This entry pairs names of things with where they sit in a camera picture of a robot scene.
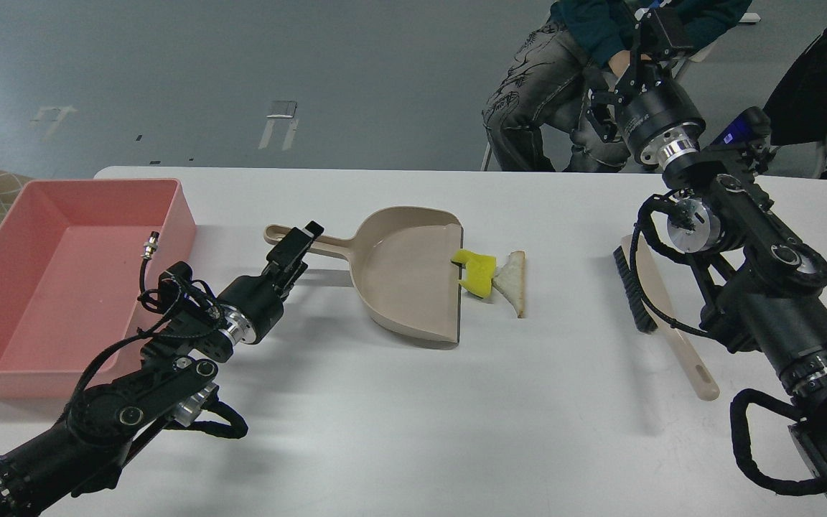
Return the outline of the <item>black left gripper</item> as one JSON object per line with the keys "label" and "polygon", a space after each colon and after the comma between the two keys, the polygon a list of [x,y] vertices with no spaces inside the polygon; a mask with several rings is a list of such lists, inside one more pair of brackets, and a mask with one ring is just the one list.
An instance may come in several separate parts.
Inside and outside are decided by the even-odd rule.
{"label": "black left gripper", "polygon": [[289,231],[267,253],[266,268],[257,276],[242,275],[221,292],[219,301],[238,313],[240,343],[257,344],[284,314],[284,304],[296,280],[308,268],[302,261],[324,226],[310,220],[302,231]]}

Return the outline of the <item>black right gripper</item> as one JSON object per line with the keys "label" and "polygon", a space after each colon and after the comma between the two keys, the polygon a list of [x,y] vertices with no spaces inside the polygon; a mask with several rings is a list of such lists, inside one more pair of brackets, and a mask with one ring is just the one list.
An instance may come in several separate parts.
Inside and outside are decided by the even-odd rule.
{"label": "black right gripper", "polygon": [[595,67],[584,71],[585,118],[603,143],[623,143],[641,166],[666,168],[699,152],[705,121],[673,69],[687,66],[695,46],[673,7],[641,14],[637,62],[613,88]]}

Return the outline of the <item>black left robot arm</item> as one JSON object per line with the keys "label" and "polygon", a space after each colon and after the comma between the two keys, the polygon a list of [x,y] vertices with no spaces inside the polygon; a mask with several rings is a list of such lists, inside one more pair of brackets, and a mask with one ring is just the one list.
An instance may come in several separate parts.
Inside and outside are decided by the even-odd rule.
{"label": "black left robot arm", "polygon": [[47,431],[0,456],[0,516],[37,516],[65,496],[111,490],[125,466],[163,431],[246,436],[244,418],[220,400],[220,364],[239,343],[255,345],[284,313],[324,228],[294,227],[257,276],[221,294],[174,263],[139,302],[159,320],[102,350]]}

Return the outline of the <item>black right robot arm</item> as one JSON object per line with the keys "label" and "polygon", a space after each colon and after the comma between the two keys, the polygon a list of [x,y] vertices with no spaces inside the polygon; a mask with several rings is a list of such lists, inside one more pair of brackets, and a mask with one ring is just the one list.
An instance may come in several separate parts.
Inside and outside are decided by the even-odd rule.
{"label": "black right robot arm", "polygon": [[[761,351],[787,402],[754,389],[731,402],[733,455],[745,477],[782,496],[827,497],[827,261],[772,213],[755,182],[767,169],[770,121],[745,109],[708,146],[705,122],[671,68],[693,46],[668,6],[643,11],[630,65],[613,89],[591,69],[587,120],[602,141],[623,141],[633,159],[662,173],[668,192],[639,209],[622,275],[633,307],[731,353]],[[639,238],[667,259],[687,265],[704,298],[697,328],[660,311],[637,274]],[[813,472],[801,481],[762,473],[752,457],[747,410],[752,404],[792,422],[790,434]]]}

